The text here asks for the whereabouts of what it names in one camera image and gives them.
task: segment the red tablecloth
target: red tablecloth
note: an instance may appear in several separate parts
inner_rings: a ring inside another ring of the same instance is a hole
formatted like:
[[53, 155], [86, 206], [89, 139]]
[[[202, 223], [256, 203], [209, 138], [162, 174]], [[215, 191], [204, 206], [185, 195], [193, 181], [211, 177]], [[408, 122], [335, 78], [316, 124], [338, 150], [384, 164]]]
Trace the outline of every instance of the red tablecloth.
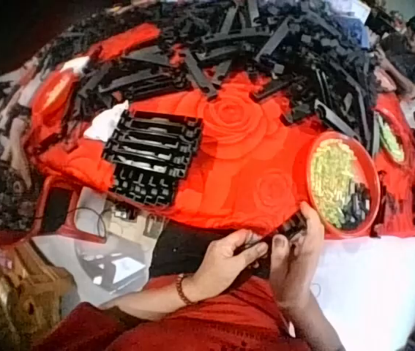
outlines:
[[[100, 43], [103, 47], [100, 59], [108, 60], [157, 35], [158, 29], [144, 24], [110, 38]], [[59, 128], [74, 86], [68, 75], [69, 72], [55, 72], [40, 89], [27, 137], [29, 146], [37, 145]], [[254, 84], [244, 73], [239, 73], [225, 81], [218, 98], [212, 102], [207, 102], [195, 89], [131, 104], [133, 110], [194, 116], [204, 121], [201, 149], [187, 179], [180, 183], [174, 205], [155, 211], [196, 227], [248, 227], [267, 234], [297, 211], [299, 201], [307, 199], [307, 153], [324, 129], [313, 118], [300, 125], [284, 126], [280, 116], [289, 109], [284, 96], [276, 94], [261, 104], [249, 98], [249, 93], [261, 83]], [[49, 103], [51, 93], [56, 103]], [[400, 167], [383, 151], [376, 157], [376, 167], [386, 173], [384, 184], [397, 203], [394, 213], [386, 211], [380, 231], [413, 236], [414, 139], [394, 94], [380, 96], [377, 108], [398, 129], [407, 158], [406, 165]], [[81, 133], [75, 136], [75, 142], [78, 147], [72, 152], [66, 152], [67, 147], [61, 143], [32, 159], [43, 172], [60, 173], [102, 192], [108, 191], [112, 167], [101, 160], [103, 143], [83, 139]]]

